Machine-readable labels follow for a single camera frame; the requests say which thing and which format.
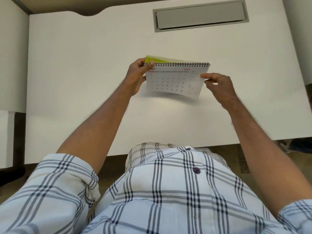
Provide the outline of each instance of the person's left arm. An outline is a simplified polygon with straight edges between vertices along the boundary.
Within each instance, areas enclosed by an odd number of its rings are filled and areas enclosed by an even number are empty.
[[[132,63],[107,101],[47,155],[25,185],[0,205],[0,232],[80,233],[100,197],[98,177],[130,98],[154,62]]]

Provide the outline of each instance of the spiral binding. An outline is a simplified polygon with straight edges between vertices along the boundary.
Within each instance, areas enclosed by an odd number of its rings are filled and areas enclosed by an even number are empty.
[[[191,63],[191,62],[157,62],[155,63],[155,66],[209,66],[210,64],[208,62],[197,62],[197,63]]]

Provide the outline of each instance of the person's right arm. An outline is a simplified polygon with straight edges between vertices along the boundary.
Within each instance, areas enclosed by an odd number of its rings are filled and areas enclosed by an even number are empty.
[[[254,120],[237,97],[230,77],[217,73],[201,77],[208,79],[207,88],[230,114],[248,166],[272,214],[277,216],[294,201],[312,199],[309,182]]]

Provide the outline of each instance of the spiral-bound calendar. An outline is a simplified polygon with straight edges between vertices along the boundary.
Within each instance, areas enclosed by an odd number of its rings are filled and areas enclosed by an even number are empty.
[[[155,66],[146,72],[147,88],[150,91],[182,94],[198,98],[204,78],[210,66],[207,62],[169,62],[165,58],[147,56],[145,62],[154,60]]]

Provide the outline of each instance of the shirt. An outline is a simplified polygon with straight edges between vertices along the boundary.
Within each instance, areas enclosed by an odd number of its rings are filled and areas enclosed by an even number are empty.
[[[279,212],[278,220],[208,149],[142,143],[126,172],[100,197],[85,161],[49,154],[26,184],[0,206],[5,233],[311,233],[312,200]]]

